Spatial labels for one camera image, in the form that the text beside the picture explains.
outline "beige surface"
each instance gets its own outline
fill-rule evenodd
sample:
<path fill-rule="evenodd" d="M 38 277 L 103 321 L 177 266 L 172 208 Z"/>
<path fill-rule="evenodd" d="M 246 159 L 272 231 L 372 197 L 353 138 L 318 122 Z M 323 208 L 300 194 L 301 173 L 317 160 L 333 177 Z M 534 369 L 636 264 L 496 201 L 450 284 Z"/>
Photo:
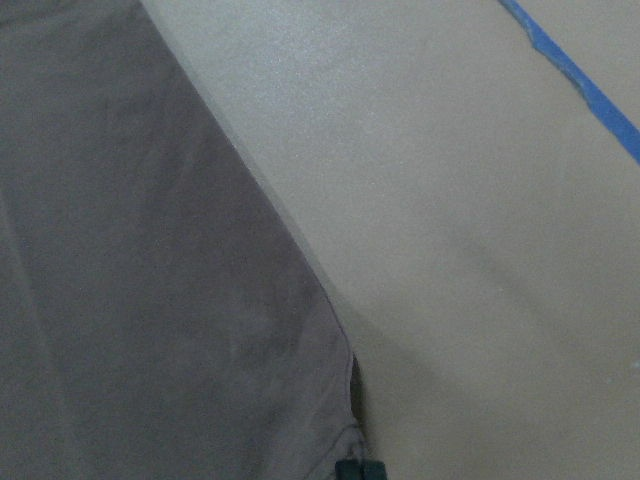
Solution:
<path fill-rule="evenodd" d="M 640 477 L 640 168 L 497 1 L 146 0 L 400 479 Z M 522 5 L 640 123 L 637 0 Z"/>

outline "gray fabric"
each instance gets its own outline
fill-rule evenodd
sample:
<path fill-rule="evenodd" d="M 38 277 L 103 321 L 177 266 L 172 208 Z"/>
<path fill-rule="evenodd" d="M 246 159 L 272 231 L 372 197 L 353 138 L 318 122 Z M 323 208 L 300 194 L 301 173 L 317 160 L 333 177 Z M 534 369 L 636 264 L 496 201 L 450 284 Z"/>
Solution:
<path fill-rule="evenodd" d="M 0 477 L 330 475 L 349 344 L 142 7 L 0 25 Z"/>

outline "blue tape strip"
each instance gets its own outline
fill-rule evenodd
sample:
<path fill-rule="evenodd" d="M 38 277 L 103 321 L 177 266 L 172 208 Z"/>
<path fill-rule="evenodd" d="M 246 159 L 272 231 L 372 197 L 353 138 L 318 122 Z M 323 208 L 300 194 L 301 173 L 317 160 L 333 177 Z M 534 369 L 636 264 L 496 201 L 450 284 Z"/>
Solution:
<path fill-rule="evenodd" d="M 571 58 L 531 18 L 515 0 L 499 0 L 525 29 L 533 48 L 542 53 L 564 73 L 587 101 L 600 122 L 613 133 L 624 148 L 640 164 L 640 132 L 614 103 L 593 83 Z"/>

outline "black object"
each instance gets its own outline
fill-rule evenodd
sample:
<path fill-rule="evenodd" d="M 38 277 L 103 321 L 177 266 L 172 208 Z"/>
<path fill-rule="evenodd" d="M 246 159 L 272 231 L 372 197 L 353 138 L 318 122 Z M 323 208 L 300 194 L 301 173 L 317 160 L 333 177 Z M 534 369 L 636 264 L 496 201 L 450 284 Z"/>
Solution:
<path fill-rule="evenodd" d="M 337 480 L 387 480 L 384 463 L 365 460 L 340 460 L 336 463 Z"/>

